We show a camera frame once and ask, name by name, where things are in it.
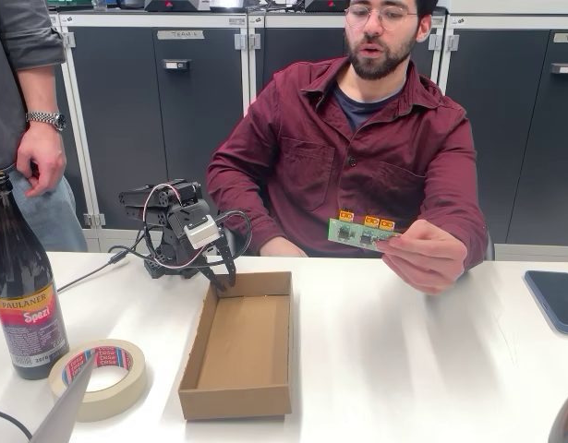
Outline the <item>seated man's left hand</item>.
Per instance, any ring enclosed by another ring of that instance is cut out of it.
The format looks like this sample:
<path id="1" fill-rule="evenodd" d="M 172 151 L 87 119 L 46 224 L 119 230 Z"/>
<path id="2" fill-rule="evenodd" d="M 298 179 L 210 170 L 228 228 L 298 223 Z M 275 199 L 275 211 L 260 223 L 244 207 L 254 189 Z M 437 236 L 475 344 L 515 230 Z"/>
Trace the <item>seated man's left hand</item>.
<path id="1" fill-rule="evenodd" d="M 402 235 L 379 241 L 377 248 L 384 263 L 422 293 L 452 288 L 465 271 L 465 244 L 428 221 L 415 221 Z"/>

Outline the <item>standing person's left hand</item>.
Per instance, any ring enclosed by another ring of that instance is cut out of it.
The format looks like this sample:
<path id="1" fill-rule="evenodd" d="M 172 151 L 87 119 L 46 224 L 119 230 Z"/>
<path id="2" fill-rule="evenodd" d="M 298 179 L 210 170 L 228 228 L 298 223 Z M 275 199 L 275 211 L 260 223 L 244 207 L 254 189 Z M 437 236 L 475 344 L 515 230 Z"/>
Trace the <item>standing person's left hand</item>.
<path id="1" fill-rule="evenodd" d="M 17 151 L 17 170 L 29 181 L 28 198 L 52 191 L 66 168 L 66 154 L 53 126 L 30 122 Z"/>

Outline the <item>seated man's right hand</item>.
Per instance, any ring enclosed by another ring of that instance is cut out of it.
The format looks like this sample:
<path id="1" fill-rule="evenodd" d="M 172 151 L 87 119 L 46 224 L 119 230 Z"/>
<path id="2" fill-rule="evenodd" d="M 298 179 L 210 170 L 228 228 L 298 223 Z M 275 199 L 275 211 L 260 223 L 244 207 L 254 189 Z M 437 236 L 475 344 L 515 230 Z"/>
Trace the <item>seated man's right hand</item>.
<path id="1" fill-rule="evenodd" d="M 284 237 L 274 237 L 260 248 L 262 257 L 306 257 L 307 254 Z"/>

